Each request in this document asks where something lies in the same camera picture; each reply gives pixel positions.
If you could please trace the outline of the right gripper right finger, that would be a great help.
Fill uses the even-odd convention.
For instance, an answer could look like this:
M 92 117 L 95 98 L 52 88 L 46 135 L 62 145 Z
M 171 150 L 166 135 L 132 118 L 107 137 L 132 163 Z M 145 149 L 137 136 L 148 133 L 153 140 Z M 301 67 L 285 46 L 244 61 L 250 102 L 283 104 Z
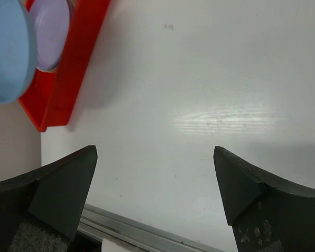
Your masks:
M 216 177 L 238 251 L 315 251 L 315 189 L 216 146 Z

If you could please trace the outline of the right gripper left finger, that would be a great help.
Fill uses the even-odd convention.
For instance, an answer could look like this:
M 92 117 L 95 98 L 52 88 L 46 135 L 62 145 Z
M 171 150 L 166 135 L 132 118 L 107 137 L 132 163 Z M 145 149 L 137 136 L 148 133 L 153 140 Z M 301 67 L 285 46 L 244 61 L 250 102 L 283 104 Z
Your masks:
M 0 181 L 0 251 L 67 251 L 96 164 L 97 148 L 89 145 Z

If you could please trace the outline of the blue plate back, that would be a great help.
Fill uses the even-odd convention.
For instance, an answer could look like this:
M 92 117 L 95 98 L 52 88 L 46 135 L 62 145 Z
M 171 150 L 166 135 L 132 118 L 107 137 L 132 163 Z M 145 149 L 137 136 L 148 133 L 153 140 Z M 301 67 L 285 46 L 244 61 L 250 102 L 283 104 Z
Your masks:
M 29 88 L 36 70 L 33 22 L 20 1 L 0 1 L 0 103 L 11 103 Z

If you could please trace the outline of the purple plate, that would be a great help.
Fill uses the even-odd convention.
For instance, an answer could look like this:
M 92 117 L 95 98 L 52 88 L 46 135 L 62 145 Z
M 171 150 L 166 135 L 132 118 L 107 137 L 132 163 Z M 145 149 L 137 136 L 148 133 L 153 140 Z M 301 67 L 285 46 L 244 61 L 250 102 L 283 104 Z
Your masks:
M 36 68 L 50 71 L 57 65 L 68 35 L 71 18 L 68 1 L 34 1 L 29 13 L 36 34 Z

